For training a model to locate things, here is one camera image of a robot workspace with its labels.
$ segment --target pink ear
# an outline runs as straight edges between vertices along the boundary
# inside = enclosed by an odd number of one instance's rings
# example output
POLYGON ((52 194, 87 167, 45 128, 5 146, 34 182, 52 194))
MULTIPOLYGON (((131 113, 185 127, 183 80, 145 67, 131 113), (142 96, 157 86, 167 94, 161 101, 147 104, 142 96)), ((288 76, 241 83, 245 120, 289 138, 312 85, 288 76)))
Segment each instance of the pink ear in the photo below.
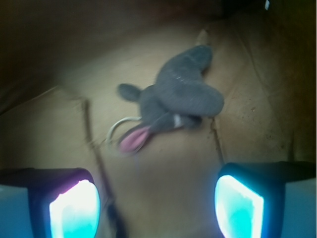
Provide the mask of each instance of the pink ear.
POLYGON ((143 146, 146 139, 149 137, 149 129, 150 127, 147 126, 132 132, 121 141, 119 145, 119 150, 123 153, 138 151, 143 146))

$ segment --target blue led light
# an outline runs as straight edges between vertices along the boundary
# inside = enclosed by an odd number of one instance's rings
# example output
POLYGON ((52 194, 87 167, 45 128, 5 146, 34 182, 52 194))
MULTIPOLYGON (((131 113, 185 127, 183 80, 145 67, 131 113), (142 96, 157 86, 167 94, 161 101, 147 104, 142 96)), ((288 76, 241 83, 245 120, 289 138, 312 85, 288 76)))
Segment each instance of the blue led light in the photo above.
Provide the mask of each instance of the blue led light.
POLYGON ((93 238, 99 216, 98 190, 82 180, 50 203, 52 238, 93 238))
POLYGON ((264 199, 230 175, 218 179, 215 212, 226 238, 260 238, 264 199))

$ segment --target gray plush mouse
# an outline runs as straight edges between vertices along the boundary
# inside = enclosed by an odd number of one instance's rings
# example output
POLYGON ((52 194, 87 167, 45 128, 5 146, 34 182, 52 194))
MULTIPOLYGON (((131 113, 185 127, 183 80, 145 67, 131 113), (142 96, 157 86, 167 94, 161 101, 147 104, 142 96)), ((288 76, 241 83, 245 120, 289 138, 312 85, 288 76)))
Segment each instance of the gray plush mouse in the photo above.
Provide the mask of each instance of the gray plush mouse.
POLYGON ((202 117, 219 114, 224 105, 221 93, 203 82, 202 72, 210 65, 209 46, 196 46, 170 59, 154 85, 144 90, 120 84, 119 94, 140 105, 142 122, 119 141, 124 153, 138 151, 152 134, 200 126, 202 117))

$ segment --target glowing light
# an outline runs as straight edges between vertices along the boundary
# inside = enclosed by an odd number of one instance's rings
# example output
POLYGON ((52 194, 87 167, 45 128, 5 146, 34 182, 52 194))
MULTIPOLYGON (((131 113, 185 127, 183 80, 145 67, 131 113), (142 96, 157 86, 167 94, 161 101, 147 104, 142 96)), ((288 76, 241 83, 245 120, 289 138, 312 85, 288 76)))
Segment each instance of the glowing light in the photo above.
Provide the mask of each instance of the glowing light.
POLYGON ((218 179, 215 212, 226 238, 260 238, 264 199, 232 176, 218 179))
POLYGON ((52 238, 93 238, 100 216, 96 186, 82 180, 50 203, 52 238))

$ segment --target plush mouse ear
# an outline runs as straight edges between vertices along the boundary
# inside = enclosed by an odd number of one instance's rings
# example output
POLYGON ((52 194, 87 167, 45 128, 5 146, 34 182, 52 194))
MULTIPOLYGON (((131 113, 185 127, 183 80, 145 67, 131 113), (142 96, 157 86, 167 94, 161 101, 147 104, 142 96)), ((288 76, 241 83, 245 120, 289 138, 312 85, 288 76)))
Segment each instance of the plush mouse ear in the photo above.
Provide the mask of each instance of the plush mouse ear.
POLYGON ((122 153, 137 152, 144 145, 149 135, 149 126, 138 128, 121 140, 119 143, 119 150, 122 153))
POLYGON ((141 89, 132 84, 120 84, 118 86, 118 92, 122 98, 131 102, 137 102, 141 95, 141 89))

